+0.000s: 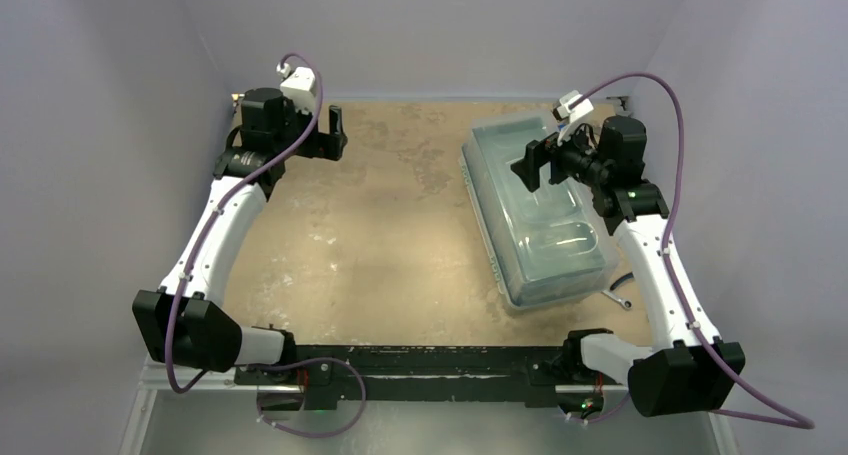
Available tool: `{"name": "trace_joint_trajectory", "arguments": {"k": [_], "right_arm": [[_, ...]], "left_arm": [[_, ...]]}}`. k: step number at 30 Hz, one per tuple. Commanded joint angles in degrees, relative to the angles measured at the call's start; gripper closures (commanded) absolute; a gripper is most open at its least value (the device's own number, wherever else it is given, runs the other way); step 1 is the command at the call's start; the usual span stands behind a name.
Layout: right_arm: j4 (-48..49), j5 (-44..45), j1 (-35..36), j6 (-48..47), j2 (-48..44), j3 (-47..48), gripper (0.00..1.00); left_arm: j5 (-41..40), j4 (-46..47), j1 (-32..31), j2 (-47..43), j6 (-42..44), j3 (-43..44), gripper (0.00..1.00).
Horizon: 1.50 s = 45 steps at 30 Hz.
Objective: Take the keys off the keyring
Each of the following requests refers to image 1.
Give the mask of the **translucent green plastic storage box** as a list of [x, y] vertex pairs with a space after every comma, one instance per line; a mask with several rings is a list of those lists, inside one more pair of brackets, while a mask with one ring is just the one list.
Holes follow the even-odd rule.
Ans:
[[588, 189], [569, 179], [530, 192], [511, 166], [556, 133], [544, 110], [474, 121], [460, 166], [499, 292], [514, 311], [580, 300], [607, 287], [619, 256]]

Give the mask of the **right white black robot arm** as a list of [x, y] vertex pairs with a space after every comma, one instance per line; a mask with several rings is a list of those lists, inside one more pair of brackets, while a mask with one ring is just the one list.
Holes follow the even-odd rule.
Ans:
[[725, 402], [745, 366], [737, 342], [725, 342], [698, 305], [668, 233], [672, 217], [660, 189], [643, 176], [644, 124], [612, 116], [597, 146], [584, 131], [532, 140], [510, 166], [525, 187], [573, 180], [592, 194], [593, 207], [628, 258], [641, 292], [652, 344], [639, 347], [608, 329], [572, 331], [553, 369], [576, 382], [600, 373], [626, 386], [645, 417], [714, 411]]

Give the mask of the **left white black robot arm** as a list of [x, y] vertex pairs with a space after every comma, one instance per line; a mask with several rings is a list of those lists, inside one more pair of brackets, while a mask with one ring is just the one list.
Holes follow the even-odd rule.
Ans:
[[239, 324], [223, 309], [224, 291], [250, 227], [285, 172], [276, 156], [338, 161], [348, 138], [337, 105], [328, 109], [326, 132], [311, 111], [300, 112], [275, 88], [247, 91], [240, 107], [241, 121], [215, 161], [207, 204], [190, 241], [157, 289], [137, 293], [132, 313], [156, 362], [211, 372], [259, 365], [272, 383], [284, 384], [298, 370], [293, 335]]

